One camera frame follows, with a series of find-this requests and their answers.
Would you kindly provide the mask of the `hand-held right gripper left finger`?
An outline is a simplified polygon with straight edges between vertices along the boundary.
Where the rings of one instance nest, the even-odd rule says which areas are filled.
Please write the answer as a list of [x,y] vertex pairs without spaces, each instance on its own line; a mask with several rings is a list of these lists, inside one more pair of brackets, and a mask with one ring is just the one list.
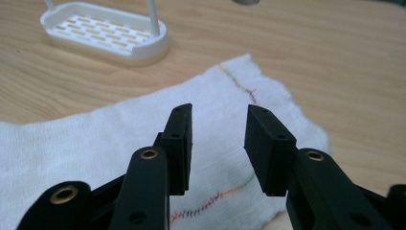
[[108,230],[169,230],[169,198],[189,189],[192,105],[176,106],[154,144],[131,157]]

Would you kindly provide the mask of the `white slotted drain rack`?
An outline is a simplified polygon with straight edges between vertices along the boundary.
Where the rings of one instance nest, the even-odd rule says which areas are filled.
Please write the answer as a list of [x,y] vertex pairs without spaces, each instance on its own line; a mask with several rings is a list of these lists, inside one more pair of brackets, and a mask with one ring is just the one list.
[[158,19],[155,0],[147,0],[147,15],[85,2],[44,2],[48,10],[40,24],[58,46],[136,66],[154,63],[169,51],[168,29]]

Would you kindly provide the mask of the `white cloth with coloured stitching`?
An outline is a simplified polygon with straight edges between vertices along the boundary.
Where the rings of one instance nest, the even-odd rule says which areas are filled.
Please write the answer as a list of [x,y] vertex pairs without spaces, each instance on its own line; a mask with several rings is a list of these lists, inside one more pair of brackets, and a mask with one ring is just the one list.
[[282,197],[260,188],[243,148],[247,108],[272,111],[299,148],[328,151],[279,81],[244,55],[153,94],[44,123],[0,122],[0,230],[15,230],[37,198],[57,183],[98,188],[122,175],[132,153],[153,143],[169,114],[192,104],[190,188],[170,200],[170,230],[260,230],[284,211]]

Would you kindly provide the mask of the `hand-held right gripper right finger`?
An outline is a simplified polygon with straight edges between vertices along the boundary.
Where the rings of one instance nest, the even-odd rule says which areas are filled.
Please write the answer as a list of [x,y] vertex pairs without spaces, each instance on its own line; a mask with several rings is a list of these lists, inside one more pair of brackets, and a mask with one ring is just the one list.
[[295,230],[391,230],[335,161],[296,138],[269,110],[248,106],[244,148],[267,196],[286,196]]

